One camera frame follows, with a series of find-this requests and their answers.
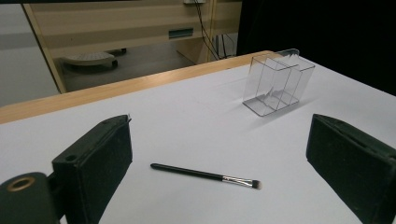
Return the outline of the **black curtain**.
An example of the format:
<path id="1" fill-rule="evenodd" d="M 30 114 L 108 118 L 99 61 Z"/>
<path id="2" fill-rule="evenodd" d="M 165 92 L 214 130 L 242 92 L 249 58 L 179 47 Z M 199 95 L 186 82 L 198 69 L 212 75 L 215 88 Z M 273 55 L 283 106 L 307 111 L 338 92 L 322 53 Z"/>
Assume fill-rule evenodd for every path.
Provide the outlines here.
<path id="1" fill-rule="evenodd" d="M 283 49 L 396 96 L 396 0 L 243 0 L 237 53 Z"/>

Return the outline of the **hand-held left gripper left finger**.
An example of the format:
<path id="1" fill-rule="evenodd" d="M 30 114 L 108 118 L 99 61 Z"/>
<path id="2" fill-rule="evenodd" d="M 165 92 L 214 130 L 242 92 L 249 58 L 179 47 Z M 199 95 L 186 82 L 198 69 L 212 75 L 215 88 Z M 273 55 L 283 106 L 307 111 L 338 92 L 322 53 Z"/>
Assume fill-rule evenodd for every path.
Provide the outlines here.
<path id="1" fill-rule="evenodd" d="M 98 224 L 133 160 L 130 117 L 99 122 L 52 161 L 69 224 Z"/>

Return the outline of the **round stand base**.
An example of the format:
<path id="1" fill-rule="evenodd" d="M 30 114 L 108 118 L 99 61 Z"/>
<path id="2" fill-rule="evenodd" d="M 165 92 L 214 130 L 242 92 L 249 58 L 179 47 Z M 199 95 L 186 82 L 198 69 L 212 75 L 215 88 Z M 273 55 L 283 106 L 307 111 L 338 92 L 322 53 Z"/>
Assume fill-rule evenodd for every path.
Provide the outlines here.
<path id="1" fill-rule="evenodd" d="M 108 51 L 96 51 L 81 53 L 78 55 L 65 56 L 60 61 L 71 69 L 88 69 L 88 68 L 117 68 L 119 62 L 117 56 L 124 55 L 126 48 L 113 49 Z"/>

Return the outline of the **white cabinet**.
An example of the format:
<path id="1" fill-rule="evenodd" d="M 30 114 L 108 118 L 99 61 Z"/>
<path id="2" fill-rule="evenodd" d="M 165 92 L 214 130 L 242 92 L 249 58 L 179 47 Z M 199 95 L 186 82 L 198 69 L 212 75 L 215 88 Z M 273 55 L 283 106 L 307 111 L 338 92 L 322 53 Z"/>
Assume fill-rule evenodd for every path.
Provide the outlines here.
<path id="1" fill-rule="evenodd" d="M 0 5 L 0 107 L 59 94 L 21 5 Z"/>

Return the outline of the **clear acrylic organizer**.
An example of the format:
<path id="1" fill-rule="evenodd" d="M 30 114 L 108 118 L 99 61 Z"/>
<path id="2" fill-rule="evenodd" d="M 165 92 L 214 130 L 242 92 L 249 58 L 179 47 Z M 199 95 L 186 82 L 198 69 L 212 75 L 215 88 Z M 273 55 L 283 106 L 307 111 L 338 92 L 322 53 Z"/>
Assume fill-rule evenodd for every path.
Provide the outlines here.
<path id="1" fill-rule="evenodd" d="M 243 105 L 264 117 L 300 102 L 316 66 L 297 49 L 254 56 L 251 59 Z"/>

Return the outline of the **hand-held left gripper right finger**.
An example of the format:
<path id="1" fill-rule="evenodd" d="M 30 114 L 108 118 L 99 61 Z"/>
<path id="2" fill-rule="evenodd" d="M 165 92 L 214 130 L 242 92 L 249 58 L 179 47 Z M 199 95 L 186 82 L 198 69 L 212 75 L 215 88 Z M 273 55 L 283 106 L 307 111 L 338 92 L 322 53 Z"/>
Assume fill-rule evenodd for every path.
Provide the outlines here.
<path id="1" fill-rule="evenodd" d="M 312 117 L 308 162 L 363 224 L 396 218 L 396 149 L 354 126 Z"/>

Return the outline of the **beige wooden desk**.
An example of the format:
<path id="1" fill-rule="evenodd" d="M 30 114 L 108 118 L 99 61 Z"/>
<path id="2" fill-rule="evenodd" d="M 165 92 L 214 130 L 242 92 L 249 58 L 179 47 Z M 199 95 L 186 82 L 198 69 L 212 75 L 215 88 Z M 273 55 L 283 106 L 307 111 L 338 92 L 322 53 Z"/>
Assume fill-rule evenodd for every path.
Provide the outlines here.
<path id="1" fill-rule="evenodd" d="M 86 52 L 168 41 L 194 63 L 213 60 L 203 34 L 236 33 L 242 0 L 41 3 L 22 6 L 61 93 L 67 92 L 60 59 Z M 193 36 L 170 39 L 168 31 L 192 28 Z"/>

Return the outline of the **white table board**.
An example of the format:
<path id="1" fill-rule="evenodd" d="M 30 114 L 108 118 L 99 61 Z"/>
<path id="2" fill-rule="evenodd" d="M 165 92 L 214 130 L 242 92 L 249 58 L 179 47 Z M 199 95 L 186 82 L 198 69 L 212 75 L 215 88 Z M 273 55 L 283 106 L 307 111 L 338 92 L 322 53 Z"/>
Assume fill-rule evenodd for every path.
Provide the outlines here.
<path id="1" fill-rule="evenodd" d="M 259 117 L 242 103 L 247 74 L 241 66 L 15 122 L 0 116 L 0 183 L 50 173 L 52 160 L 98 122 L 127 114 L 133 161 L 102 224 L 360 224 L 306 160 L 311 119 L 343 120 L 396 148 L 396 97 L 317 66 L 299 103 Z"/>

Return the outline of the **black makeup brush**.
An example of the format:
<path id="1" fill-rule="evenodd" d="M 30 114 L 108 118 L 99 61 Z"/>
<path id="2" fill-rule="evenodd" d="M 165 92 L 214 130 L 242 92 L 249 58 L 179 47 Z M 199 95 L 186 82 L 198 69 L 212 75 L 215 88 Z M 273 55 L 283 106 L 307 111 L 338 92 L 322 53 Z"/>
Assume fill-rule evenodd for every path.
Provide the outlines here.
<path id="1" fill-rule="evenodd" d="M 200 178 L 210 179 L 210 180 L 216 180 L 216 181 L 220 181 L 220 182 L 226 182 L 226 183 L 231 183 L 231 184 L 235 184 L 238 186 L 247 187 L 250 189 L 261 189 L 262 188 L 261 181 L 255 180 L 255 179 L 246 179 L 246 178 L 242 178 L 242 177 L 219 175 L 219 174 L 213 174 L 213 173 L 208 173 L 208 172 L 203 172 L 203 171 L 197 171 L 197 170 L 186 169 L 186 168 L 181 168 L 181 167 L 176 167 L 176 166 L 159 164 L 159 163 L 152 163 L 150 165 L 150 167 L 155 170 L 160 170 L 160 171 L 165 171 L 165 172 L 170 172 L 170 173 L 180 174 L 180 175 L 195 176 L 195 177 L 200 177 Z"/>

